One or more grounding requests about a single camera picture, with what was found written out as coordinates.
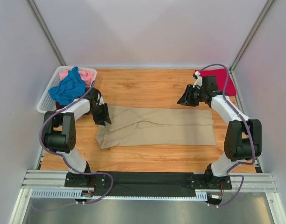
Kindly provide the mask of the beige t shirt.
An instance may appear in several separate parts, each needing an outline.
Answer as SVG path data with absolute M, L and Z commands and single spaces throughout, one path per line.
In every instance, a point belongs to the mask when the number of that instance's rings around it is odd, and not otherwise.
M 214 121 L 209 110 L 108 107 L 111 124 L 95 136 L 100 149 L 116 146 L 215 146 Z

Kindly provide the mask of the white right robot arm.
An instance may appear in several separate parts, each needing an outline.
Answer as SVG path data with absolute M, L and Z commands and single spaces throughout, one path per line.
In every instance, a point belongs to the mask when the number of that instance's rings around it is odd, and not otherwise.
M 206 103 L 223 119 L 227 127 L 224 153 L 210 165 L 214 177 L 224 177 L 239 165 L 253 165 L 262 152 L 262 125 L 251 119 L 231 101 L 225 90 L 219 90 L 215 76 L 193 75 L 194 84 L 188 84 L 178 104 L 196 107 Z

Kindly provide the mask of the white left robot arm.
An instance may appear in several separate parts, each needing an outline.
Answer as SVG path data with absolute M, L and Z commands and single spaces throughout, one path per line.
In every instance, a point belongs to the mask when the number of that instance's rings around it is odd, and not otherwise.
M 74 174 L 89 174 L 90 167 L 76 148 L 76 121 L 85 114 L 90 114 L 96 125 L 111 124 L 107 103 L 102 93 L 96 88 L 89 88 L 80 98 L 68 106 L 56 111 L 48 111 L 40 129 L 39 140 L 42 148 L 61 157 Z

